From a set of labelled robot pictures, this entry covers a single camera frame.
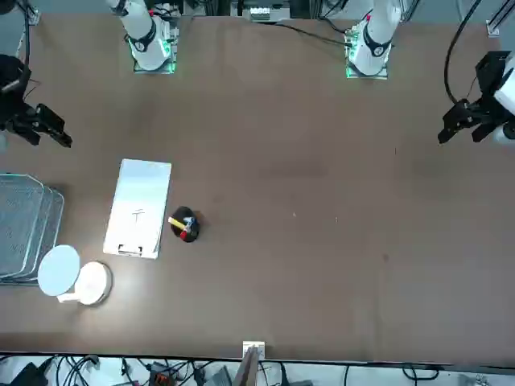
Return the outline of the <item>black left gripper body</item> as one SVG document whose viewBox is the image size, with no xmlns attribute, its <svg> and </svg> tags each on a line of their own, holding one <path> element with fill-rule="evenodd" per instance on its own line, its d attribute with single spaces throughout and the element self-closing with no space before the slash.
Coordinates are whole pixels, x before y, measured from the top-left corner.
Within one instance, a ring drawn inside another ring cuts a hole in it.
<svg viewBox="0 0 515 386">
<path fill-rule="evenodd" d="M 478 125 L 493 124 L 497 127 L 503 123 L 503 107 L 493 96 L 481 96 L 475 101 L 463 99 L 467 110 L 465 126 L 468 128 Z"/>
</svg>

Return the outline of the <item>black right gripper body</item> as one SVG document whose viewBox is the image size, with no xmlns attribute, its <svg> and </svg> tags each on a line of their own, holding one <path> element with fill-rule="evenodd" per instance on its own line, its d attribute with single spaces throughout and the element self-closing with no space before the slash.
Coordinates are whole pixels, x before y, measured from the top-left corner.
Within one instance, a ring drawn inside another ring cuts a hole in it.
<svg viewBox="0 0 515 386">
<path fill-rule="evenodd" d="M 1 93 L 1 131 L 37 134 L 38 105 L 29 105 L 19 94 Z"/>
</svg>

